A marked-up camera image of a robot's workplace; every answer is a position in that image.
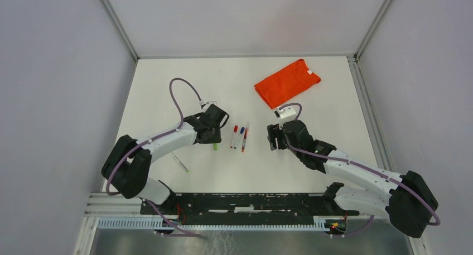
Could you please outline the thin clear red-tip pen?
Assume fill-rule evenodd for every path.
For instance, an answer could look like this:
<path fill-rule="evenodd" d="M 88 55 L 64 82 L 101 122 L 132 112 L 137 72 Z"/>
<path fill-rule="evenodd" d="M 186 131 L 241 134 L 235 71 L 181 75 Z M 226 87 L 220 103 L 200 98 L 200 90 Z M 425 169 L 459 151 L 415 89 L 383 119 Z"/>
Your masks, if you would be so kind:
<path fill-rule="evenodd" d="M 232 139 L 231 139 L 230 148 L 235 148 L 235 141 L 236 141 L 237 135 L 238 135 L 237 131 L 234 131 L 232 135 Z"/>

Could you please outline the thin blue-tip pen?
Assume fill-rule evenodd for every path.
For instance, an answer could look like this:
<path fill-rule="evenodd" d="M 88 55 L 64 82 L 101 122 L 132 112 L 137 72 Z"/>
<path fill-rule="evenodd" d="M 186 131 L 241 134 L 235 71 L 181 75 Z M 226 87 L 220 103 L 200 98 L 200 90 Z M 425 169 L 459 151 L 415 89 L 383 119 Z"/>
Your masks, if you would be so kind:
<path fill-rule="evenodd" d="M 234 145 L 234 149 L 237 149 L 239 143 L 240 143 L 240 140 L 242 139 L 243 137 L 243 134 L 244 132 L 240 132 L 239 135 L 238 135 L 238 138 L 236 139 L 236 142 L 235 142 L 235 145 Z"/>

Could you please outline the red orange pen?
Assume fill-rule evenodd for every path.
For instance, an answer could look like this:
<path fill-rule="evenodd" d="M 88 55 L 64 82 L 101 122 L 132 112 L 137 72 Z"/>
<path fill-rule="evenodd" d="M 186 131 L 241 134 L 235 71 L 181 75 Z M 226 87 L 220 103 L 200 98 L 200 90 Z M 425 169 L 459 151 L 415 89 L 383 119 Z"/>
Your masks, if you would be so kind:
<path fill-rule="evenodd" d="M 241 153 L 245 152 L 245 146 L 246 146 L 246 141 L 247 141 L 247 135 L 248 135 L 248 130 L 250 127 L 250 123 L 247 123 L 245 126 L 245 131 L 243 133 L 243 140 L 242 140 L 242 147 L 241 147 Z"/>

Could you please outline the thin green-tip pen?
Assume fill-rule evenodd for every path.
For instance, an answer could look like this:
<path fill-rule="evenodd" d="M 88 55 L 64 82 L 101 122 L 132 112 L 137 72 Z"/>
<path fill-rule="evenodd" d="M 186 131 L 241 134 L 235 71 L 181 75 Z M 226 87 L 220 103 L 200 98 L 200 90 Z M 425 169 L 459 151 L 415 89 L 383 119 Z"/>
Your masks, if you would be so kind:
<path fill-rule="evenodd" d="M 184 165 L 184 163 L 173 153 L 171 152 L 172 158 L 176 161 L 176 163 L 186 172 L 189 173 L 189 169 Z"/>

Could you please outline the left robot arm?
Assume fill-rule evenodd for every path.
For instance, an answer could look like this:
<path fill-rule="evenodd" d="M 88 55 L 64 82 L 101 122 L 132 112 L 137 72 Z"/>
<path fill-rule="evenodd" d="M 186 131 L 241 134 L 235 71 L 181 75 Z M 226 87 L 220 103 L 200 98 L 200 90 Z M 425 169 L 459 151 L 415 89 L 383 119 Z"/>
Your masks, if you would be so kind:
<path fill-rule="evenodd" d="M 210 104 L 203 112 L 185 117 L 175 128 L 148 139 L 123 135 L 108 156 L 101 175 L 124 198 L 149 200 L 161 214 L 169 214 L 175 208 L 175 199 L 169 187 L 149 177 L 151 165 L 183 147 L 220 143 L 221 129 L 228 119 L 227 112 Z"/>

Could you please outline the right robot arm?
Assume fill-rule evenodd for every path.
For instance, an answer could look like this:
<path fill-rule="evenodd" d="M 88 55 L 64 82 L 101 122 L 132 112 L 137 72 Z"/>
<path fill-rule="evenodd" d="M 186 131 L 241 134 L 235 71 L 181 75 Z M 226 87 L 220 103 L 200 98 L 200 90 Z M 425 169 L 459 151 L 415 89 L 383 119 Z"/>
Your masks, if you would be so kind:
<path fill-rule="evenodd" d="M 334 145 L 314 139 L 299 120 L 267 126 L 271 150 L 289 150 L 308 169 L 332 175 L 358 186 L 340 188 L 322 200 L 323 210 L 336 215 L 342 210 L 378 216 L 395 229 L 420 238 L 428 226 L 439 226 L 438 201 L 424 178 L 383 170 L 352 159 Z"/>

